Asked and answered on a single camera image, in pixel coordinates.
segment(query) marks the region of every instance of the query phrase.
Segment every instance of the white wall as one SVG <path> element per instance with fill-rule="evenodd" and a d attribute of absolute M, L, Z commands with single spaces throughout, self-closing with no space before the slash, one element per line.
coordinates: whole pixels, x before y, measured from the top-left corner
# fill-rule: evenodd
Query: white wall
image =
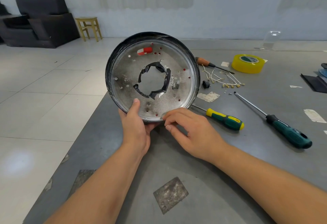
<path fill-rule="evenodd" d="M 187 9 L 71 10 L 75 16 L 97 16 L 105 37 L 127 37 L 158 31 L 177 38 L 263 39 L 279 30 L 284 40 L 327 40 L 327 11 L 289 9 L 281 0 L 194 0 Z"/>

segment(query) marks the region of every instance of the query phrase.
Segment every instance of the tape roll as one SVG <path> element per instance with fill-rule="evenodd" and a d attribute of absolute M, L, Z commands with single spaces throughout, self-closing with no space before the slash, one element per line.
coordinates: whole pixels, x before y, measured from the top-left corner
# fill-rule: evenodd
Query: tape roll
<path fill-rule="evenodd" d="M 264 59 L 254 55 L 239 54 L 235 55 L 231 67 L 242 73 L 259 73 L 264 67 Z"/>

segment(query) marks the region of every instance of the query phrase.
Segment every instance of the gray table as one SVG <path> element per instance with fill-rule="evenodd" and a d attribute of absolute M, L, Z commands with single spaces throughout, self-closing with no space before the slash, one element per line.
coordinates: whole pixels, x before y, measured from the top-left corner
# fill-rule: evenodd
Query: gray table
<path fill-rule="evenodd" d="M 303 109 L 314 109 L 327 120 L 327 94 L 313 92 L 300 78 L 300 73 L 315 75 L 325 52 L 278 52 L 193 50 L 216 65 L 231 62 L 236 54 L 254 54 L 267 59 L 259 74 L 236 73 L 246 85 L 236 90 L 284 122 L 301 130 L 313 141 L 307 150 L 289 145 L 271 129 L 263 117 L 246 106 L 239 98 L 229 95 L 235 89 L 222 88 L 216 83 L 210 89 L 220 97 L 212 103 L 196 99 L 195 104 L 234 115 L 245 123 L 240 132 L 230 131 L 209 120 L 230 144 L 283 168 L 327 190 L 327 124 L 312 122 Z M 290 88 L 290 85 L 303 88 Z M 164 127 L 151 133 L 151 146 L 143 158 L 132 182 L 117 223 L 273 223 L 263 209 L 231 178 L 212 165 L 187 154 Z M 67 199 L 77 173 L 81 169 L 96 169 L 119 148 L 122 127 L 117 107 L 106 94 L 88 123 L 69 150 L 69 160 L 53 175 L 52 188 L 44 191 L 27 215 L 24 223 L 43 223 Z M 153 192 L 179 177 L 189 195 L 166 214 Z"/>

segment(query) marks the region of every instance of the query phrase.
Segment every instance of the screwdriver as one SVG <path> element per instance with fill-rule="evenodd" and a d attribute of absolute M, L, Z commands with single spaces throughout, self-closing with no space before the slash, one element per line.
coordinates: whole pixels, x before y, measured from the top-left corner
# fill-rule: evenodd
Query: screwdriver
<path fill-rule="evenodd" d="M 216 121 L 219 121 L 220 123 L 222 123 L 223 125 L 225 125 L 227 128 L 231 130 L 242 130 L 244 128 L 244 123 L 233 116 L 216 112 L 213 109 L 205 110 L 194 104 L 192 104 L 192 106 L 198 108 L 199 110 L 203 110 L 204 112 L 206 112 L 207 116 L 212 117 Z"/>
<path fill-rule="evenodd" d="M 231 74 L 235 74 L 235 73 L 233 73 L 233 72 L 231 72 L 231 71 L 228 71 L 228 70 L 226 70 L 226 69 L 223 69 L 223 68 L 221 68 L 221 67 L 218 67 L 218 66 L 216 66 L 215 64 L 212 64 L 211 62 L 209 62 L 209 61 L 207 61 L 207 60 L 205 60 L 205 59 L 203 59 L 203 58 L 201 58 L 201 57 L 195 57 L 195 59 L 197 60 L 197 64 L 198 65 L 204 65 L 204 66 L 209 66 L 209 67 L 216 67 L 216 68 L 219 68 L 219 69 L 221 69 L 221 70 L 223 70 L 223 71 L 226 71 L 226 72 L 229 72 L 229 73 L 231 73 Z"/>
<path fill-rule="evenodd" d="M 237 92 L 234 92 L 235 95 L 242 98 L 245 102 L 249 103 L 251 106 L 255 107 L 258 111 L 266 116 L 267 123 L 272 125 L 278 132 L 280 132 L 293 146 L 296 148 L 307 149 L 312 146 L 312 141 L 302 132 L 288 126 L 286 123 L 279 120 L 275 115 L 267 115 L 254 104 L 246 100 Z"/>

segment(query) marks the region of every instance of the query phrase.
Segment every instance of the wooden handle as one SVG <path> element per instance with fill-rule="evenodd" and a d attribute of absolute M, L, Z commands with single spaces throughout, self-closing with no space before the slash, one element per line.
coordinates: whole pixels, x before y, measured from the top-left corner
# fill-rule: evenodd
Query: wooden handle
<path fill-rule="evenodd" d="M 201 57 L 195 57 L 195 59 L 197 60 L 198 65 L 204 65 L 204 66 L 209 65 L 209 61 L 207 61 Z"/>

